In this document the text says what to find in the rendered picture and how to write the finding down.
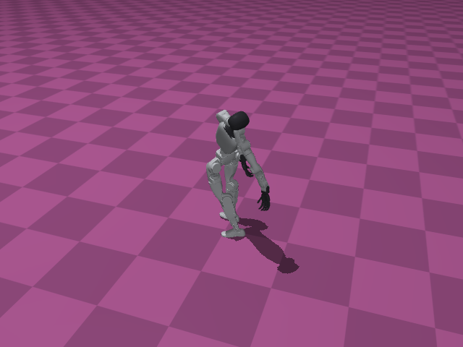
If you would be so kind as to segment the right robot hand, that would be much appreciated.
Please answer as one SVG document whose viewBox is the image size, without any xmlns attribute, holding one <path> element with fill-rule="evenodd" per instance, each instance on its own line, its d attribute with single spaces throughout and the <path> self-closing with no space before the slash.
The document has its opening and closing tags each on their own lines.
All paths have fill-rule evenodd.
<svg viewBox="0 0 463 347">
<path fill-rule="evenodd" d="M 261 206 L 260 206 L 258 209 L 261 209 L 262 206 L 263 206 L 263 209 L 262 209 L 262 210 L 265 211 L 265 210 L 268 210 L 268 209 L 270 208 L 270 197 L 269 197 L 269 195 L 268 195 L 268 193 L 269 193 L 269 186 L 266 187 L 266 192 L 264 192 L 264 191 L 262 191 L 262 190 L 261 190 L 261 192 L 262 192 L 261 198 L 258 200 L 257 203 L 259 203 L 259 202 L 261 201 L 261 199 L 262 199 L 262 204 L 261 204 Z M 264 204 L 263 204 L 263 203 L 264 203 Z M 265 209 L 264 209 L 264 208 L 265 208 Z M 262 210 L 261 210 L 261 211 L 262 211 Z"/>
</svg>

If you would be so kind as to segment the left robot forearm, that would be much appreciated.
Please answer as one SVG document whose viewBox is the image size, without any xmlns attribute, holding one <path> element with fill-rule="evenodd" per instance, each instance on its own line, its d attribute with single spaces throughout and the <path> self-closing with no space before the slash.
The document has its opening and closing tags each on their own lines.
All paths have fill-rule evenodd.
<svg viewBox="0 0 463 347">
<path fill-rule="evenodd" d="M 234 137 L 237 142 L 237 151 L 239 153 L 239 159 L 240 159 L 240 155 L 243 155 L 242 151 L 240 150 L 240 145 L 245 143 L 245 137 L 243 136 L 240 137 L 238 130 L 234 130 Z"/>
</svg>

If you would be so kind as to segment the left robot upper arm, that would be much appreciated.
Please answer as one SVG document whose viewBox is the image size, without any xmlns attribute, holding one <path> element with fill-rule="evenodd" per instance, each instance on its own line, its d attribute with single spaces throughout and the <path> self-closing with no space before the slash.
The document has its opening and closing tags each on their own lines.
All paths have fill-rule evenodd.
<svg viewBox="0 0 463 347">
<path fill-rule="evenodd" d="M 216 118 L 218 120 L 219 123 L 221 122 L 224 122 L 228 127 L 229 126 L 229 123 L 228 123 L 228 119 L 230 118 L 231 116 L 229 115 L 228 111 L 227 110 L 222 110 L 220 111 L 219 113 L 216 114 Z M 239 135 L 243 135 L 245 133 L 245 128 L 242 128 L 240 130 L 238 130 L 239 132 Z"/>
</svg>

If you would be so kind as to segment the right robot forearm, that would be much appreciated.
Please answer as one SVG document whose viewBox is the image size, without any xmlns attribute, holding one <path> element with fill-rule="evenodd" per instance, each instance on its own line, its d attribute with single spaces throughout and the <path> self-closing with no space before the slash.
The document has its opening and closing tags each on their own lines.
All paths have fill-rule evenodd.
<svg viewBox="0 0 463 347">
<path fill-rule="evenodd" d="M 266 192 L 266 187 L 269 186 L 269 185 L 268 185 L 268 182 L 266 181 L 265 174 L 263 173 L 263 170 L 262 170 L 261 167 L 260 167 L 260 169 L 261 169 L 261 172 L 255 174 L 255 178 L 258 180 L 258 183 L 259 183 L 259 185 L 261 187 L 261 190 Z M 269 186 L 269 188 L 270 188 L 270 186 Z"/>
</svg>

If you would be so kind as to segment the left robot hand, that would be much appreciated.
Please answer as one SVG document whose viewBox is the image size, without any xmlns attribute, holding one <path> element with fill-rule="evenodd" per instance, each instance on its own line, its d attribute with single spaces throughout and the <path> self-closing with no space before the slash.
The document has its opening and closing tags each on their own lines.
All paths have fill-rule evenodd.
<svg viewBox="0 0 463 347">
<path fill-rule="evenodd" d="M 252 173 L 250 173 L 247 169 L 249 168 L 249 166 L 247 166 L 246 162 L 247 161 L 244 157 L 244 155 L 240 155 L 240 159 L 239 159 L 239 162 L 241 162 L 242 164 L 242 168 L 244 169 L 245 173 L 247 176 L 249 177 L 253 177 L 254 175 L 251 175 Z"/>
</svg>

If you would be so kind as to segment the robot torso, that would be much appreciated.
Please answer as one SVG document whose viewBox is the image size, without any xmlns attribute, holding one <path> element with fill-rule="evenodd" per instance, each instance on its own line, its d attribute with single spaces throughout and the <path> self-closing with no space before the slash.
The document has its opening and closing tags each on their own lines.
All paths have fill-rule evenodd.
<svg viewBox="0 0 463 347">
<path fill-rule="evenodd" d="M 216 131 L 216 142 L 220 147 L 216 151 L 216 157 L 221 161 L 221 166 L 230 164 L 235 159 L 235 150 L 237 150 L 237 142 L 226 133 L 225 126 L 226 124 L 221 122 Z M 241 136 L 245 137 L 245 134 Z"/>
</svg>

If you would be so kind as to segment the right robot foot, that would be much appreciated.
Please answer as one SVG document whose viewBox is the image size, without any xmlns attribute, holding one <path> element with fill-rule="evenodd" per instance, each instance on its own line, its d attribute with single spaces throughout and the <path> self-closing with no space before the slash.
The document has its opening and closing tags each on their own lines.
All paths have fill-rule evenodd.
<svg viewBox="0 0 463 347">
<path fill-rule="evenodd" d="M 224 212 L 220 212 L 220 213 L 219 213 L 219 215 L 220 215 L 222 218 L 225 218 L 225 219 L 227 219 L 227 217 L 226 217 L 226 215 L 225 215 L 225 213 L 224 213 Z M 236 218 L 237 218 L 237 222 L 239 222 L 239 216 L 238 216 L 238 215 L 237 215 L 237 217 L 236 217 Z"/>
</svg>

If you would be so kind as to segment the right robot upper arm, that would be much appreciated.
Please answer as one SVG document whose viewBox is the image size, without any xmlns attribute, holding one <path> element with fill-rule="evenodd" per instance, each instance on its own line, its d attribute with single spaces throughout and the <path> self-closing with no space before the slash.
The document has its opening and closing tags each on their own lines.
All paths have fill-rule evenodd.
<svg viewBox="0 0 463 347">
<path fill-rule="evenodd" d="M 250 142 L 248 140 L 245 140 L 245 143 L 240 145 L 240 150 L 242 151 L 242 154 L 246 158 L 247 162 L 250 164 L 249 169 L 251 170 L 252 174 L 257 174 L 261 172 L 261 169 L 256 162 L 255 156 L 251 151 L 250 146 Z"/>
</svg>

